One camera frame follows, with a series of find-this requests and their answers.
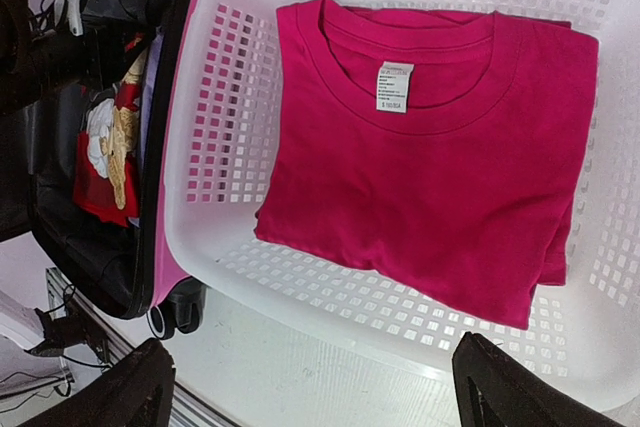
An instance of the white laundry basket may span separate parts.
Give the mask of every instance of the white laundry basket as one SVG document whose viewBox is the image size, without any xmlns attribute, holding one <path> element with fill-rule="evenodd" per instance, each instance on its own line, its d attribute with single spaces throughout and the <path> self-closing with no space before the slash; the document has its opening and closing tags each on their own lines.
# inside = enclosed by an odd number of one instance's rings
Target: white laundry basket
<svg viewBox="0 0 640 427">
<path fill-rule="evenodd" d="M 637 398 L 640 0 L 337 0 L 498 9 L 570 20 L 600 39 L 598 105 L 576 193 L 569 282 L 538 288 L 528 331 L 255 239 L 279 137 L 275 10 L 296 1 L 303 0 L 197 0 L 174 86 L 164 176 L 166 236 L 184 270 L 284 324 L 437 381 L 450 381 L 452 352 L 471 330 L 593 408 Z"/>
</svg>

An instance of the red clothing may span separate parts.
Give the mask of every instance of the red clothing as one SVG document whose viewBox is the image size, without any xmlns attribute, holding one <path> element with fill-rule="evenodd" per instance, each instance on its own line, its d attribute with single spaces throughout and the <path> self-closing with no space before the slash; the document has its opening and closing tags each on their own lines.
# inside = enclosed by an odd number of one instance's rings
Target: red clothing
<svg viewBox="0 0 640 427">
<path fill-rule="evenodd" d="M 597 41 L 331 0 L 284 7 L 278 24 L 281 138 L 258 238 L 526 328 L 536 284 L 565 281 Z M 406 114 L 376 110 L 384 61 L 415 65 Z"/>
<path fill-rule="evenodd" d="M 125 162 L 124 184 L 127 204 L 124 210 L 118 209 L 113 196 L 113 186 L 109 179 L 100 177 L 87 157 L 89 136 L 86 132 L 78 135 L 78 154 L 76 155 L 76 176 L 73 185 L 73 201 L 87 212 L 98 216 L 102 222 L 113 222 L 128 227 L 129 217 L 138 217 L 138 177 L 135 159 L 127 157 Z"/>
</svg>

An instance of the suitcase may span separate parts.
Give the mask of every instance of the suitcase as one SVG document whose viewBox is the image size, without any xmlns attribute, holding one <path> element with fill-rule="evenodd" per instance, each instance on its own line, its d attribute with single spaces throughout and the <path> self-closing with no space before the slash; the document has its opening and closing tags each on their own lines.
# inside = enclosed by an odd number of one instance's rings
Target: suitcase
<svg viewBox="0 0 640 427">
<path fill-rule="evenodd" d="M 102 223 L 72 201 L 77 136 L 87 109 L 103 93 L 72 85 L 0 118 L 0 241 L 32 231 L 96 307 L 120 319 L 148 313 L 162 339 L 176 329 L 195 331 L 204 305 L 203 285 L 162 251 L 164 233 L 156 223 L 167 112 L 189 1 L 148 0 L 143 6 L 148 25 L 161 26 L 164 36 L 144 148 L 139 227 Z M 89 0 L 87 9 L 110 15 L 113 5 Z"/>
</svg>

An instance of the price tag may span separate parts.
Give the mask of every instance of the price tag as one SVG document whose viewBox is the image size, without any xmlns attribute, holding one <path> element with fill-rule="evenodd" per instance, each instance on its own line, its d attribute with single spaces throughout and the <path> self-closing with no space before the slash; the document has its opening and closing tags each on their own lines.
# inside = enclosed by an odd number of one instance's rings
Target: price tag
<svg viewBox="0 0 640 427">
<path fill-rule="evenodd" d="M 409 78 L 413 64 L 385 62 L 378 72 L 376 109 L 383 112 L 407 113 Z"/>
</svg>

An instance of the white surface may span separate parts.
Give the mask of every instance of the white surface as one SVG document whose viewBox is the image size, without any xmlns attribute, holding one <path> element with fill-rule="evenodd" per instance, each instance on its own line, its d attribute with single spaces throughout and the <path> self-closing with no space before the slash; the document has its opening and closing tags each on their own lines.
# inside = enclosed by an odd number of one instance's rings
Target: white surface
<svg viewBox="0 0 640 427">
<path fill-rule="evenodd" d="M 47 267 L 53 267 L 53 262 L 31 234 L 0 244 L 0 289 L 25 307 L 49 309 Z"/>
<path fill-rule="evenodd" d="M 110 319 L 136 344 L 144 319 Z M 445 427 L 451 387 L 370 361 L 207 292 L 204 324 L 164 342 L 177 379 L 243 427 Z"/>
<path fill-rule="evenodd" d="M 0 397 L 41 385 L 28 375 L 18 374 L 9 378 L 16 372 L 25 372 L 36 377 L 64 377 L 60 359 L 33 357 L 5 337 L 0 337 L 0 359 L 0 381 L 4 380 L 0 382 Z"/>
<path fill-rule="evenodd" d="M 0 336 L 13 341 L 22 350 L 30 350 L 44 341 L 42 322 L 32 308 L 26 308 L 0 289 Z"/>
<path fill-rule="evenodd" d="M 569 285 L 539 288 L 523 332 L 460 314 L 381 276 L 254 239 L 278 142 L 275 8 L 198 0 L 171 113 L 166 232 L 190 274 L 291 327 L 434 380 L 465 330 L 606 410 L 640 393 L 640 13 L 637 0 L 338 0 L 568 19 L 601 40 L 599 102 L 568 245 Z"/>
<path fill-rule="evenodd" d="M 0 411 L 5 409 L 12 409 L 20 403 L 24 402 L 29 396 L 33 395 L 24 394 L 16 397 L 12 397 L 9 400 L 0 402 Z M 42 389 L 39 392 L 40 396 L 33 397 L 26 401 L 26 403 L 13 412 L 0 415 L 0 427 L 18 427 L 29 419 L 32 419 L 36 415 L 41 414 L 45 410 L 48 410 L 60 403 L 60 396 L 53 391 L 52 387 Z"/>
</svg>

